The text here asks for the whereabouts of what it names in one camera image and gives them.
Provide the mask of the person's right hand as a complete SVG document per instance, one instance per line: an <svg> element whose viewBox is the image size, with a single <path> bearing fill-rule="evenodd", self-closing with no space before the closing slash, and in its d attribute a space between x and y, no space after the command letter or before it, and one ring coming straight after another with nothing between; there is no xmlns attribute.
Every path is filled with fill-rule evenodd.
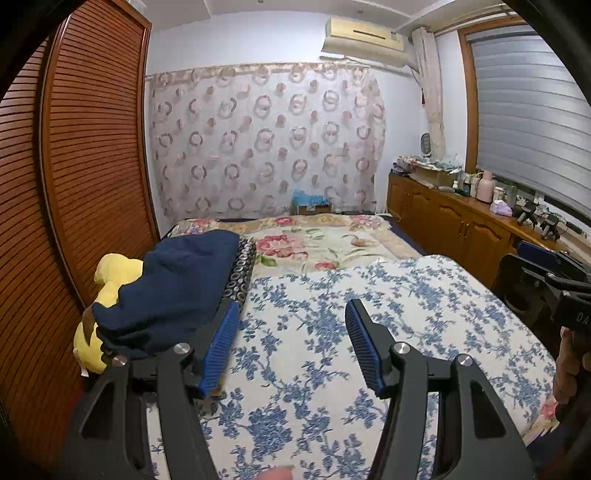
<svg viewBox="0 0 591 480"><path fill-rule="evenodd" d="M561 343L553 380L553 395L560 404L567 404L577 393L576 377L581 369L590 370L590 353L578 356L572 346L573 332L561 328Z"/></svg>

